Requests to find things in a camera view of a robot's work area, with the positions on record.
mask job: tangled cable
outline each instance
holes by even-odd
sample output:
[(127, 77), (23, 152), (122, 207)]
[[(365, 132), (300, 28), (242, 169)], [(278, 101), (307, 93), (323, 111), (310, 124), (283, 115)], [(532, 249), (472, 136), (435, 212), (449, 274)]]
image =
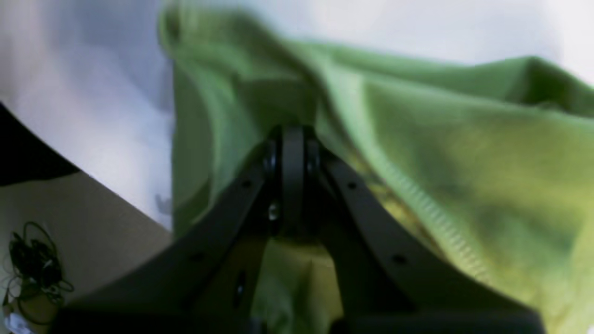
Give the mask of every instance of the tangled cable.
[[(27, 240), (27, 228), (38, 229), (47, 239), (47, 244), (33, 239)], [(39, 295), (46, 295), (48, 300), (58, 307), (64, 304), (63, 292), (72, 292), (74, 287), (63, 277), (62, 266), (58, 260), (56, 245), (49, 234), (36, 222), (27, 222), (23, 228), (23, 237), (12, 233), (10, 241), (10, 259), (14, 276), (10, 279), (7, 294), (17, 301), (21, 314), (29, 322), (46, 326), (51, 322), (40, 322), (32, 319), (21, 306), (23, 301)], [(14, 281), (21, 281), (21, 293), (14, 296), (11, 285)]]

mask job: black metal bracket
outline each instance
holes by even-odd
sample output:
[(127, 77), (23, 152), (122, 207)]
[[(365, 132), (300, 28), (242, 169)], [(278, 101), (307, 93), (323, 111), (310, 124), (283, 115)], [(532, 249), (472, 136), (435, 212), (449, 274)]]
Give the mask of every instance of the black metal bracket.
[(188, 235), (62, 310), (53, 333), (110, 321), (150, 333), (266, 333), (249, 312), (273, 236), (328, 249), (345, 311), (331, 333), (544, 333), (535, 312), (411, 237), (312, 128), (276, 128), (255, 157)]

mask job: green fabric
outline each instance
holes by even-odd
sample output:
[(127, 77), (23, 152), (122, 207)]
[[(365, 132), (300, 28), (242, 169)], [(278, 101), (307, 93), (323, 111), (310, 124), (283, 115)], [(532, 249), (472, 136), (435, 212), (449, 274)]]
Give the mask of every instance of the green fabric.
[[(594, 324), (594, 92), (538, 58), (439, 64), (283, 40), (248, 15), (179, 5), (175, 232), (276, 124), (313, 125), (392, 215), (476, 280), (537, 308), (551, 333)], [(275, 333), (340, 316), (332, 262), (273, 241), (253, 314)]]

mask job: lime green towel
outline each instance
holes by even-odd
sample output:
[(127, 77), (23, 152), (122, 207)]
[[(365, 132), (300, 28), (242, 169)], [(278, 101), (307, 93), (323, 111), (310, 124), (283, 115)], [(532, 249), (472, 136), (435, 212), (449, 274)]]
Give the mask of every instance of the lime green towel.
[[(178, 5), (175, 232), (276, 124), (313, 125), (421, 242), (538, 309), (551, 333), (594, 324), (593, 90), (538, 58), (474, 67), (283, 40), (246, 14)], [(271, 242), (253, 313), (324, 333), (342, 312), (320, 249)]]

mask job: screw hole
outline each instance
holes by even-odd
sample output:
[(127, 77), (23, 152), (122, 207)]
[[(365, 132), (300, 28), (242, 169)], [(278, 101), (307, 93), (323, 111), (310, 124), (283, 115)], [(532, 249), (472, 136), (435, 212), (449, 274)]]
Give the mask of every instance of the screw hole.
[(233, 307), (238, 308), (241, 305), (241, 299), (245, 295), (247, 282), (247, 272), (242, 270), (237, 277), (237, 283), (235, 284), (235, 295), (233, 296)]
[(193, 262), (200, 262), (200, 261), (204, 260), (204, 253), (198, 252), (198, 253), (190, 256), (189, 259), (190, 259), (190, 261), (193, 261)]
[(402, 255), (396, 254), (392, 257), (392, 261), (394, 261), (395, 264), (398, 264), (399, 266), (403, 266), (406, 263), (408, 263), (408, 260), (406, 260), (406, 258)]

